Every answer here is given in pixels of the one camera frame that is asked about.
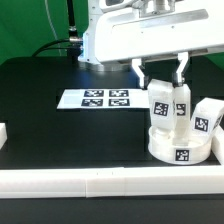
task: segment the cable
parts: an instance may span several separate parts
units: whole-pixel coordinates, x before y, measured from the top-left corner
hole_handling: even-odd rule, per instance
[[[55,41],[52,41],[48,44],[45,44],[43,45],[42,47],[40,47],[38,50],[36,50],[33,54],[32,54],[32,57],[36,57],[41,51],[43,51],[44,49],[49,49],[48,47],[52,46],[52,45],[56,45],[56,44],[59,44],[59,43],[66,43],[66,42],[69,42],[69,39],[60,39],[60,40],[55,40]]]
[[[46,8],[46,12],[47,12],[47,18],[48,18],[51,30],[53,32],[54,38],[55,38],[55,40],[58,40],[57,33],[55,31],[54,25],[53,25],[52,20],[51,20],[51,15],[50,15],[49,7],[48,7],[48,0],[45,0],[45,8]]]
[[[41,52],[43,52],[43,51],[49,51],[49,50],[63,50],[63,49],[67,50],[67,49],[69,49],[69,47],[49,47],[49,48],[44,48],[44,49],[42,49],[40,52],[38,52],[38,54],[41,53]]]

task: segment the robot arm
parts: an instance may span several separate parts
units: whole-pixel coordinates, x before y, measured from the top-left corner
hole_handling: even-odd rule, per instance
[[[224,14],[219,3],[219,0],[99,0],[102,14],[95,27],[94,56],[100,64],[132,62],[140,79],[142,73],[132,59],[147,62],[178,58],[180,66],[173,84],[182,86],[190,56],[223,51]]]

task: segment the white paper sheet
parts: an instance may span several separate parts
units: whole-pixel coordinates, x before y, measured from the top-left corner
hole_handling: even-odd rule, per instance
[[[58,109],[149,109],[148,91],[141,89],[68,89]]]

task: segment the green backdrop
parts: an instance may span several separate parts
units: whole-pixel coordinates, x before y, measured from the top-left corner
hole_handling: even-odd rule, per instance
[[[79,35],[88,27],[87,0],[73,0]],[[48,0],[58,38],[68,37],[66,0]],[[54,40],[45,9],[45,0],[0,0],[0,64],[8,58],[30,56]],[[48,51],[41,55],[59,55]],[[208,56],[224,69],[224,53]]]

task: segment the white plastic frame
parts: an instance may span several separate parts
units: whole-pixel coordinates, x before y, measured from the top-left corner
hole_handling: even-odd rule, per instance
[[[0,170],[0,198],[224,193],[224,131],[214,137],[221,165],[107,169]]]

